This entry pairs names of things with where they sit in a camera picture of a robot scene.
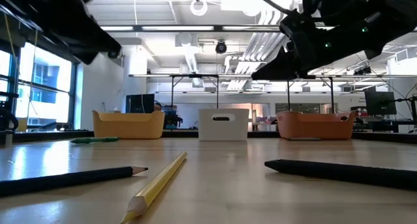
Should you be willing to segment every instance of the green marker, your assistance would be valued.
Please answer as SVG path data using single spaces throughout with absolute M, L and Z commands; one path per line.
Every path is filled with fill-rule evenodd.
M 116 142 L 119 137 L 105 137 L 105 138 L 81 138 L 71 140 L 71 143 L 97 143 L 97 142 Z

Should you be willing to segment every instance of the orange bin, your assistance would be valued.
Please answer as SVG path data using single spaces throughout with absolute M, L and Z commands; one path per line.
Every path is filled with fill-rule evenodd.
M 355 112 L 335 114 L 300 114 L 284 111 L 277 114 L 278 128 L 284 139 L 350 139 Z
M 95 137 L 158 139 L 162 136 L 165 113 L 99 113 L 93 111 Z

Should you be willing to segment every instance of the computer monitor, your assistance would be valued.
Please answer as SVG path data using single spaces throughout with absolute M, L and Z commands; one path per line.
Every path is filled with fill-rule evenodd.
M 127 113 L 152 113 L 154 111 L 154 94 L 135 94 L 126 96 Z
M 368 115 L 396 115 L 393 92 L 365 92 Z

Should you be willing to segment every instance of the table surface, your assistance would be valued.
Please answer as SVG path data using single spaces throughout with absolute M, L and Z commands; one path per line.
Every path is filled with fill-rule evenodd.
M 128 201 L 181 151 L 188 159 L 147 213 L 131 223 L 416 223 L 417 193 L 281 175 L 278 158 L 417 170 L 417 147 L 372 141 L 199 142 L 158 139 L 0 148 L 0 179 L 147 166 L 132 178 L 0 199 L 2 224 L 120 223 Z

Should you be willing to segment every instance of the yellow bin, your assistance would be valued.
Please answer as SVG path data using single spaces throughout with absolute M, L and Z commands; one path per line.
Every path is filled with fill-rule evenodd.
M 165 113 L 99 113 L 93 111 L 95 137 L 121 139 L 159 139 L 164 128 Z

